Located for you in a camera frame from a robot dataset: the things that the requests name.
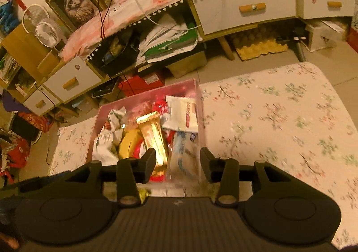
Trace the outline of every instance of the white snack packet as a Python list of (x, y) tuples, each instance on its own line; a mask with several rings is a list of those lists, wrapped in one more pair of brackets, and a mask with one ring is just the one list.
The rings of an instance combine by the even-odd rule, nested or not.
[(168, 120), (162, 127), (174, 131), (197, 133), (195, 99), (168, 95), (165, 100), (168, 104), (169, 114)]
[(139, 151), (139, 159), (142, 158), (142, 156), (147, 152), (147, 147), (145, 146), (144, 141), (140, 145), (140, 151)]
[(126, 114), (123, 107), (120, 110), (112, 109), (96, 139), (94, 139), (92, 160), (99, 160), (102, 166), (116, 165), (118, 162), (116, 147), (119, 146), (122, 136), (122, 118)]
[(92, 160), (99, 160), (102, 166), (116, 165), (118, 157), (113, 145), (114, 132), (100, 134), (94, 139)]

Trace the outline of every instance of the drawer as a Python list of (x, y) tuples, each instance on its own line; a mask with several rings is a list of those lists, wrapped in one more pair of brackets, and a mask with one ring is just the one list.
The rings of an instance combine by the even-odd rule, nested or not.
[[(296, 16), (296, 0), (194, 0), (204, 33)], [(247, 11), (252, 5), (257, 9)]]
[(36, 115), (43, 115), (55, 107), (56, 103), (49, 100), (46, 95), (36, 89), (33, 94), (25, 100), (24, 106)]
[(44, 85), (60, 100), (67, 103), (99, 82), (101, 79), (86, 63), (80, 57), (75, 57), (51, 76)]
[(297, 0), (297, 15), (303, 19), (353, 16), (355, 0)]
[(51, 92), (49, 92), (46, 88), (44, 88), (43, 86), (40, 86), (38, 89), (44, 95), (46, 95), (47, 98), (49, 98), (55, 104), (55, 106), (57, 106), (60, 103), (59, 99), (56, 96), (54, 96)]

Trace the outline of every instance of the floral cushion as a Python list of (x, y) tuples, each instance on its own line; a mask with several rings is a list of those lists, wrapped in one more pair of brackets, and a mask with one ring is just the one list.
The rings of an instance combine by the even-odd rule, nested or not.
[[(300, 63), (200, 87), (215, 156), (247, 165), (266, 160), (327, 194), (342, 212), (333, 244), (357, 243), (357, 129), (320, 69)], [(247, 188), (240, 197), (251, 194)]]
[(49, 168), (49, 175), (75, 170), (86, 162), (87, 148), (96, 117), (59, 129), (57, 147)]

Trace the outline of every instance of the cardboard box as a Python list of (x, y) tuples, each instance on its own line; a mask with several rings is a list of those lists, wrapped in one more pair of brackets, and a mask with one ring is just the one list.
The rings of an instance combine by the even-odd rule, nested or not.
[(306, 23), (305, 30), (308, 31), (309, 34), (308, 39), (301, 42), (310, 52), (335, 47), (337, 42), (342, 40), (342, 36), (345, 33), (343, 29), (337, 31), (327, 25), (327, 22), (321, 20), (305, 20), (304, 22)]

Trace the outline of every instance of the red candy wrapper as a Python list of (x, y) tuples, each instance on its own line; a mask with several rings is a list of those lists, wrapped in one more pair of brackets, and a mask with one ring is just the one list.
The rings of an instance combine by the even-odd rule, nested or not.
[(158, 100), (157, 102), (155, 102), (154, 106), (153, 106), (153, 111), (157, 111), (159, 112), (161, 115), (164, 113), (168, 113), (168, 104), (166, 103), (165, 100)]

